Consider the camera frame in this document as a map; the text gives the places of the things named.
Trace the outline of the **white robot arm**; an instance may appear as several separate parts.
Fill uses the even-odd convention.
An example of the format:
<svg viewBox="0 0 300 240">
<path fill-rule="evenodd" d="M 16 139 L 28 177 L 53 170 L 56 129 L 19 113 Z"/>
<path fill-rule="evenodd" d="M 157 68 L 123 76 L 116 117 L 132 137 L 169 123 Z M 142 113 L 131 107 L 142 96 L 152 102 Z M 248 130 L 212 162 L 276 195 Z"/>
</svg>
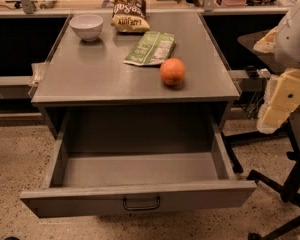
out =
<svg viewBox="0 0 300 240">
<path fill-rule="evenodd" d="M 264 103 L 258 112 L 257 129 L 271 134 L 300 105 L 300 0 L 256 42 L 253 50 L 273 53 L 275 61 L 285 67 L 280 76 L 272 75 L 267 81 Z"/>
</svg>

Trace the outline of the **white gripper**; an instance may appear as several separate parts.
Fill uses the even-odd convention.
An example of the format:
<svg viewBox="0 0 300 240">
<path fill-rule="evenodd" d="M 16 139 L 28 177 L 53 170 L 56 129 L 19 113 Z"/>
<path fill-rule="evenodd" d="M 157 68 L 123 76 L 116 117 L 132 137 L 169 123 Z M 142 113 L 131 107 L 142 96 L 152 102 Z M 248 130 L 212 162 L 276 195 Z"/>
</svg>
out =
<svg viewBox="0 0 300 240">
<path fill-rule="evenodd" d="M 280 76 L 271 75 L 263 100 L 256 128 L 261 133 L 271 134 L 300 105 L 300 69 L 288 68 Z"/>
</svg>

